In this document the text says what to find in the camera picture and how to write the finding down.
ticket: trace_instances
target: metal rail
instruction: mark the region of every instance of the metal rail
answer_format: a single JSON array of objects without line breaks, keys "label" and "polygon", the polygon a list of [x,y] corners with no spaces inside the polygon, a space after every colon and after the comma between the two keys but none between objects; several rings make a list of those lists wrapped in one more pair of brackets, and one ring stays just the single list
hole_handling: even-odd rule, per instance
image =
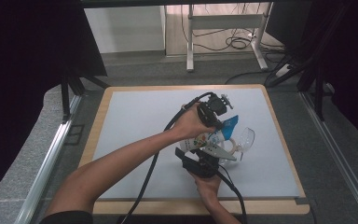
[{"label": "metal rail", "polygon": [[329,149],[339,171],[347,182],[351,193],[353,194],[355,200],[358,202],[358,178],[356,177],[352,168],[342,154],[341,149],[339,148],[333,135],[330,133],[327,125],[319,119],[318,115],[313,110],[313,102],[310,99],[310,96],[305,92],[301,92],[300,96],[306,104],[307,109],[310,112],[310,116],[313,119],[313,122],[315,123],[318,131],[324,139],[324,142],[326,143],[327,148]]},{"label": "metal rail", "polygon": [[[71,103],[71,114],[75,114],[77,106],[79,105],[81,96],[75,96]],[[16,218],[15,224],[27,224],[30,223],[34,210],[39,203],[40,197],[45,189],[45,186],[48,182],[48,178],[51,174],[52,169],[54,168],[55,161],[57,160],[65,136],[68,134],[69,128],[71,127],[73,116],[70,116],[67,122],[62,123],[54,136],[54,139],[48,149],[48,154],[46,155],[42,166],[39,169],[39,172],[36,175],[33,185],[24,201],[24,204],[21,207],[21,210]]]}]

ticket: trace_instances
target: white board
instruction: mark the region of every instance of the white board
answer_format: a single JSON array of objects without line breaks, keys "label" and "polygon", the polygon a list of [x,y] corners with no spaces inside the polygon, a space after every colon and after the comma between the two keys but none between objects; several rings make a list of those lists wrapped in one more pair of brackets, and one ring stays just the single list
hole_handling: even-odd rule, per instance
[{"label": "white board", "polygon": [[[182,91],[115,91],[103,122],[93,159],[147,136],[160,133],[179,111],[197,96],[213,91],[226,94],[234,109],[220,120],[239,116],[232,137],[238,138],[249,127],[255,131],[255,141],[242,161],[233,161],[226,168],[241,195],[246,198],[298,197],[299,190],[286,158],[281,138],[272,119],[261,89],[182,90]],[[174,155],[173,144],[159,153],[157,165],[145,191],[144,199],[198,198],[194,179],[182,168]],[[152,158],[104,193],[102,200],[135,199],[144,183]],[[222,182],[218,196],[236,198]]]}]

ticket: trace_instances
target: white surface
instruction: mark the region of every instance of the white surface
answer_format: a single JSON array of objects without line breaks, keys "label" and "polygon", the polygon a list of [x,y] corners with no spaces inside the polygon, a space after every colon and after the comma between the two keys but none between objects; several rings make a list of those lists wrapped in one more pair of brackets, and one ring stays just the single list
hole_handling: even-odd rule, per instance
[{"label": "white surface", "polygon": [[86,8],[101,53],[164,50],[164,7]]},{"label": "white surface", "polygon": [[[103,124],[94,160],[131,142],[160,133],[180,106],[207,92],[202,91],[122,91],[112,96]],[[212,90],[217,95],[227,94],[234,106],[221,117],[239,115],[232,137],[245,127],[255,131],[255,141],[242,161],[233,161],[226,168],[243,197],[297,197],[299,195],[292,170],[287,162],[281,139],[260,89]],[[144,198],[198,198],[194,179],[182,168],[174,155],[179,143],[159,153],[154,173]],[[229,141],[227,150],[231,149]],[[133,199],[139,194],[152,158],[137,167],[108,190],[101,199]],[[219,197],[236,198],[222,183]]]}]

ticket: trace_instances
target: black sleeve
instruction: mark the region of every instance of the black sleeve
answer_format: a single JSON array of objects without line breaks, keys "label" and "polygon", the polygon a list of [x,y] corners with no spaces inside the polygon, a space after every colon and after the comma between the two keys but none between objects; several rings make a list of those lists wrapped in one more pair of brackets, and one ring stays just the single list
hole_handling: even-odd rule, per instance
[{"label": "black sleeve", "polygon": [[49,215],[40,224],[92,224],[92,214],[84,211],[68,211]]}]

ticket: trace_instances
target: person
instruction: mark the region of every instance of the person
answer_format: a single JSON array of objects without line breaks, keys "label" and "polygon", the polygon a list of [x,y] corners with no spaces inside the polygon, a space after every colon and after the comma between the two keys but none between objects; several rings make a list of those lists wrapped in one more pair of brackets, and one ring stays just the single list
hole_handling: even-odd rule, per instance
[{"label": "person", "polygon": [[[213,132],[213,127],[207,128],[200,121],[197,104],[191,106],[169,130],[119,148],[68,175],[50,202],[40,224],[92,223],[95,201],[138,165],[175,142]],[[191,175],[205,208],[216,223],[240,223],[217,199],[221,182],[217,175],[212,178]]]}]

